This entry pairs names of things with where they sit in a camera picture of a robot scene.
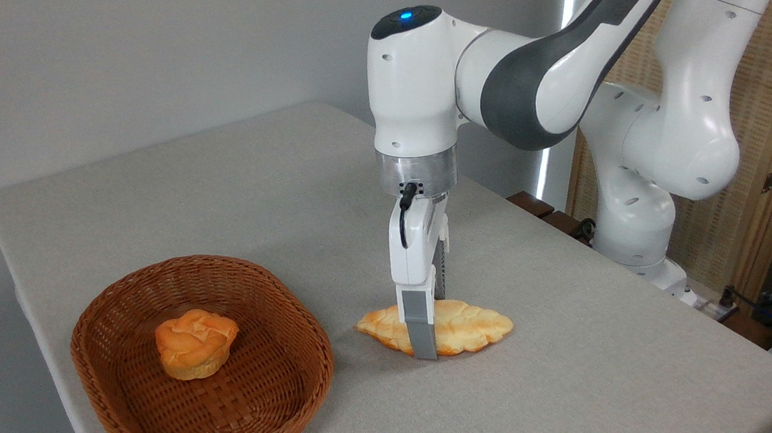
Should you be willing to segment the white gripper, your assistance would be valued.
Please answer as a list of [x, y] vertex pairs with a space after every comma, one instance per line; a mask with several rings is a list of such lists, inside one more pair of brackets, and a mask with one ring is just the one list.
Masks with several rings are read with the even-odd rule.
[[438, 360], [435, 300], [447, 298], [446, 205], [446, 193], [399, 198], [389, 220], [390, 272], [398, 285], [399, 320], [407, 326], [413, 356], [426, 360]]

